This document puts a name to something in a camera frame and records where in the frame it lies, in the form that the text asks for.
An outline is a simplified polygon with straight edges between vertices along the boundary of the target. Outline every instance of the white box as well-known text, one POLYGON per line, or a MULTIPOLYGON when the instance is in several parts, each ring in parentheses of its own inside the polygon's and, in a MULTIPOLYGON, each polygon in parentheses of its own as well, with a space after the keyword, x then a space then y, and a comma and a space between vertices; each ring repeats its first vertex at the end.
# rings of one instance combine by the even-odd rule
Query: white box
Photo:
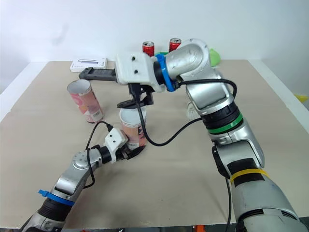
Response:
POLYGON ((70 70, 72 73, 80 73, 85 68, 106 69, 106 66, 106 58, 75 59, 70 66, 70 70))

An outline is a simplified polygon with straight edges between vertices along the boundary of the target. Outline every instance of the wire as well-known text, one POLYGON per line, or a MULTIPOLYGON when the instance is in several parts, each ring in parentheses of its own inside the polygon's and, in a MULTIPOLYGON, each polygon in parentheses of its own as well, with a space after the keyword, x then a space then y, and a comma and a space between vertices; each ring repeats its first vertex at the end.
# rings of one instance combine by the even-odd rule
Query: wire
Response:
POLYGON ((93 175, 93 170, 92 170, 92 167, 91 167, 91 163, 90 163, 90 149, 87 148, 87 163, 88 163, 88 169, 89 169, 89 172, 90 172, 90 175, 91 175, 91 179, 92 179, 92 182, 91 184, 85 186, 84 188, 88 188, 88 187, 91 187, 95 184, 95 176, 93 175))
POLYGON ((91 167, 91 163, 90 163, 90 149, 89 149, 89 144, 90 144, 90 142, 91 142, 92 136, 93 136, 93 134, 94 134, 96 128, 97 128, 98 125, 101 124, 101 123, 104 123, 104 124, 106 125, 106 127, 107 127, 107 129, 108 129, 109 132, 110 132, 111 129, 112 129, 112 125, 109 124, 109 123, 107 123, 107 122, 104 122, 104 121, 97 122, 96 125, 94 126, 94 128, 92 129, 92 132, 91 132, 90 137, 89 137, 89 139, 88 139, 88 143, 87 143, 86 148, 85 148, 85 150, 87 150, 87 164, 88 164, 88 169, 89 169, 89 172, 90 172, 90 175, 91 175, 91 180, 92 180, 92 182, 91 182, 91 184, 85 186, 84 189, 93 186, 94 183, 95 183, 95 181, 96 181, 96 180, 95 180, 95 176, 94 176, 94 174, 93 174, 92 167, 91 167))
POLYGON ((228 231, 230 225, 231 225, 231 214, 232 214, 232 196, 231 196, 231 188, 230 184, 228 182, 228 179, 225 178, 226 181, 226 186, 227 186, 227 191, 228 191, 228 219, 225 227, 225 232, 228 231))
POLYGON ((145 126, 145 121, 144 121, 144 117, 143 117, 143 114, 141 112, 141 108, 140 108, 140 104, 138 103, 137 100, 135 100, 135 104, 136 104, 136 107, 137 107, 137 110, 139 112, 139 115, 140 115, 140 123, 141 123, 141 127, 143 129, 143 132, 144 132, 144 135, 146 137, 146 139, 148 140, 148 142, 150 142, 152 145, 154 146, 165 146, 167 144, 169 144, 173 139, 176 138, 177 135, 180 134, 180 132, 182 132, 185 128, 187 128, 188 126, 190 126, 191 124, 197 122, 197 121, 200 121, 202 120, 201 118, 197 118, 197 119, 194 119, 190 122, 188 122, 187 124, 185 124, 183 127, 181 127, 170 139, 168 139, 167 141, 165 141, 164 143, 161 143, 161 144, 158 144, 156 142, 154 142, 153 140, 151 140, 151 138, 149 138, 148 136, 148 133, 146 131, 146 126, 145 126))
POLYGON ((189 84, 206 84, 206 83, 227 83, 233 87, 233 97, 236 97, 237 94, 237 86, 233 81, 227 79, 201 79, 194 81, 183 81, 179 83, 179 86, 189 85, 189 84))
POLYGON ((104 123, 106 126, 110 125, 109 123, 104 122, 104 121, 97 122, 96 125, 94 126, 94 128, 92 129, 92 132, 91 132, 90 137, 89 137, 89 139, 88 139, 88 143, 87 143, 87 145, 86 145, 85 150, 87 150, 87 149, 89 148, 89 144, 90 144, 90 141, 91 141, 91 139, 92 139, 93 133, 95 132, 97 126, 98 126, 100 123, 104 123))

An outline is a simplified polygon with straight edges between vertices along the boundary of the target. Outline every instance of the tabletop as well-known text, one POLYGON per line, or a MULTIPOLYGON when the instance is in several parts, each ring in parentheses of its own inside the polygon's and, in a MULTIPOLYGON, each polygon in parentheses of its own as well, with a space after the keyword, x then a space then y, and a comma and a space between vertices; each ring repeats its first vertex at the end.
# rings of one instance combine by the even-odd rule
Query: tabletop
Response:
MULTIPOLYGON (((49 62, 0 123, 0 227, 19 228, 84 149, 93 124, 71 99, 67 85, 78 79, 70 62, 49 62)), ((246 60, 224 60, 219 70, 238 85, 235 99, 265 155, 265 170, 299 217, 309 216, 309 135, 246 60)), ((105 113, 120 126, 117 103, 127 86, 91 81, 105 113)), ((185 88, 154 93, 147 106, 149 136, 163 142, 189 120, 185 88)), ((93 144, 103 144, 100 127, 93 144)), ((103 165, 93 187, 83 190, 65 228, 123 228, 226 223, 228 194, 217 171, 211 141, 201 121, 164 147, 147 144, 131 160, 103 165)))

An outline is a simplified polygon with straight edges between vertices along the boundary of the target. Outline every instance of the blue clip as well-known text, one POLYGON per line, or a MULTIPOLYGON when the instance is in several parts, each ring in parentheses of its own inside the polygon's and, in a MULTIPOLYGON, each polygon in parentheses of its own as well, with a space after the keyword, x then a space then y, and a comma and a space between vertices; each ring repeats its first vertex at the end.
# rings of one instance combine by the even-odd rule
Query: blue clip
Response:
POLYGON ((69 205, 69 206, 73 206, 74 203, 75 203, 75 202, 63 199, 61 197, 58 197, 58 196, 50 193, 49 191, 44 191, 42 189, 40 189, 38 193, 41 194, 43 197, 47 197, 49 199, 52 199, 55 202, 59 202, 59 203, 66 204, 66 205, 69 205))
POLYGON ((165 56, 162 55, 162 54, 157 54, 156 57, 158 59, 158 62, 160 63, 162 74, 163 74, 163 77, 164 77, 164 80, 165 80, 165 85, 166 85, 167 90, 169 92, 174 92, 175 89, 173 87, 173 84, 172 84, 172 82, 171 82, 171 80, 169 78, 168 71, 166 69, 165 56))

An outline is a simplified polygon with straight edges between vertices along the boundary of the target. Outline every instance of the cylindrical cup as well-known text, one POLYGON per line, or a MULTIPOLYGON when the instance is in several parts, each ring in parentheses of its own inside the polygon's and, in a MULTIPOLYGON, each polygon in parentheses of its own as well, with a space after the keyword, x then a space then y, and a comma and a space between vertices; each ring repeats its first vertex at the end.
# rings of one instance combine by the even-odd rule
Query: cylindrical cup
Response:
POLYGON ((103 119, 103 111, 89 81, 73 81, 68 85, 67 90, 77 104, 79 110, 86 116, 87 122, 95 123, 103 119))
MULTIPOLYGON (((146 109, 141 108, 144 122, 146 123, 146 109)), ((144 131, 141 127, 140 116, 137 109, 121 109, 119 113, 122 130, 128 137, 127 146, 134 150, 139 146, 146 145, 147 139, 144 136, 144 131)))

